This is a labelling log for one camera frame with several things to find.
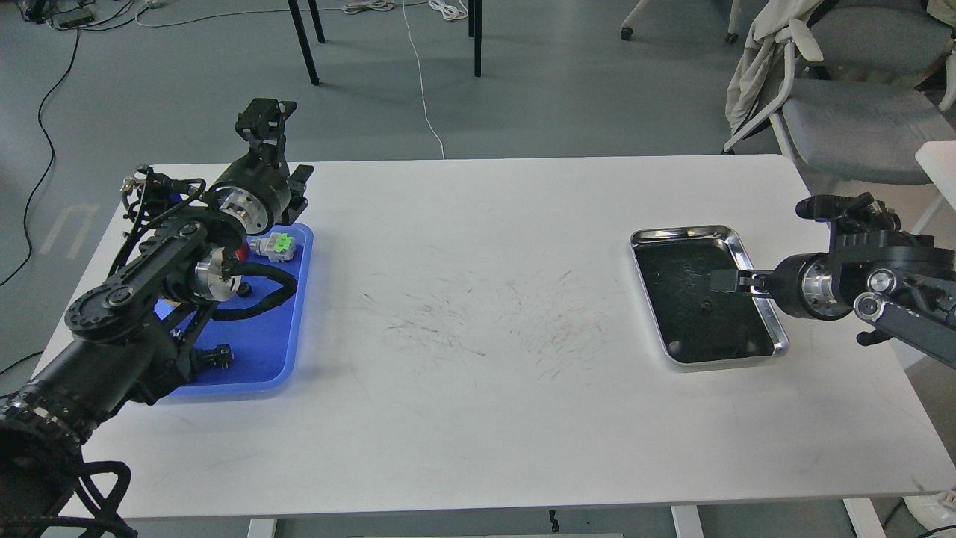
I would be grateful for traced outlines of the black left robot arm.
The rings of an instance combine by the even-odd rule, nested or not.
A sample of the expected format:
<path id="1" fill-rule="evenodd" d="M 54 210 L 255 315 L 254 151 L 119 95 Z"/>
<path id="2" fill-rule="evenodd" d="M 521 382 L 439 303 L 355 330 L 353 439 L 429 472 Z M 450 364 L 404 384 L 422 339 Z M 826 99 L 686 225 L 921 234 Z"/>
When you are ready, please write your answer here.
<path id="1" fill-rule="evenodd" d="M 64 315 L 72 343 L 2 398 L 2 535 L 134 537 L 117 508 L 131 483 L 122 462 L 85 462 L 93 431 L 129 401 L 153 405 L 211 365 L 228 345 L 197 350 L 209 321 L 252 319 L 297 292 L 294 276 L 247 262 L 250 236 L 291 225 L 308 201 L 311 166 L 291 170 L 285 126 L 293 101 L 253 99 L 235 130 L 249 144 L 214 182 L 153 167 L 124 181 L 131 221 L 105 281 Z"/>

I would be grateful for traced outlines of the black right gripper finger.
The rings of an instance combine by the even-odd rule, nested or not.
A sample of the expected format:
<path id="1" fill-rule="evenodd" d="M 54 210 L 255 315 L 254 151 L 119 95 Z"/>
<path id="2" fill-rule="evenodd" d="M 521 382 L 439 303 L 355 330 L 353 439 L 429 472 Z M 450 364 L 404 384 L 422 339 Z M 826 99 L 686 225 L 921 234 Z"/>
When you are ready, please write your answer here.
<path id="1" fill-rule="evenodd" d="M 755 269 L 713 270 L 710 272 L 710 290 L 750 297 L 772 297 L 768 284 L 771 275 L 771 271 Z"/>

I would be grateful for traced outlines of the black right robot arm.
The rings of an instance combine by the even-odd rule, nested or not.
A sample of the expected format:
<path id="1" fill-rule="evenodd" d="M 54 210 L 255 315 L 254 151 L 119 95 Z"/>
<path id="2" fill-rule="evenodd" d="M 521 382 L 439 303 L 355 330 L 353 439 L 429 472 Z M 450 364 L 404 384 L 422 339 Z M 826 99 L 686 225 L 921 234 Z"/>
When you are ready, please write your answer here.
<path id="1" fill-rule="evenodd" d="M 803 219 L 830 225 L 825 253 L 789 256 L 772 271 L 717 270 L 711 289 L 768 297 L 789 316 L 836 321 L 855 314 L 870 324 L 860 345 L 898 339 L 953 367 L 954 252 L 931 235 L 912 234 L 884 202 L 815 195 L 798 202 Z"/>

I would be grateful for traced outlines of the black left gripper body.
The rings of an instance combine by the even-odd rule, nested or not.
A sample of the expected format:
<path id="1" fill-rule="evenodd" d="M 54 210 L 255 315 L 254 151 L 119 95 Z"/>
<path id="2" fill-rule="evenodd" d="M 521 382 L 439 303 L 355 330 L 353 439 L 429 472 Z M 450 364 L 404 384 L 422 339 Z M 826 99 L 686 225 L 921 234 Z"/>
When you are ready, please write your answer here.
<path id="1" fill-rule="evenodd" d="M 287 164 L 274 167 L 263 161 L 236 161 L 212 185 L 209 201 L 239 219 L 247 234 L 266 234 L 276 224 L 287 224 L 290 177 Z"/>

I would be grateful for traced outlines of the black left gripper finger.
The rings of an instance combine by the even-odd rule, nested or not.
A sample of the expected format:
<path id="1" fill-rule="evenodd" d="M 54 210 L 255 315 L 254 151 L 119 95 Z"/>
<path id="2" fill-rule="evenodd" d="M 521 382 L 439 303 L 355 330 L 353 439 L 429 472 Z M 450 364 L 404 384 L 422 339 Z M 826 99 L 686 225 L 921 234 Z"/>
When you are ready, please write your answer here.
<path id="1" fill-rule="evenodd" d="M 288 223 L 296 222 L 308 207 L 308 199 L 306 198 L 307 181 L 313 173 L 313 166 L 296 166 L 291 173 L 289 177 Z"/>
<path id="2" fill-rule="evenodd" d="M 285 125 L 296 109 L 295 101 L 254 98 L 235 122 L 235 131 L 249 144 L 249 154 L 283 174 L 290 173 Z"/>

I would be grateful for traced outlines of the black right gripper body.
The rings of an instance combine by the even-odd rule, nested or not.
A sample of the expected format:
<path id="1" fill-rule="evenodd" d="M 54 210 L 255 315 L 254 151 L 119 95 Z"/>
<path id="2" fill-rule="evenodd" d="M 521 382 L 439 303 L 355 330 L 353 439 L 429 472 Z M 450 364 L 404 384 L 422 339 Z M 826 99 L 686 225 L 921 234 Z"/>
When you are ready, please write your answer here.
<path id="1" fill-rule="evenodd" d="M 769 295 L 793 317 L 844 318 L 878 270 L 954 279 L 954 252 L 936 248 L 930 235 L 905 232 L 898 215 L 870 193 L 815 195 L 798 202 L 795 213 L 829 223 L 831 235 L 826 253 L 789 256 L 766 278 Z"/>

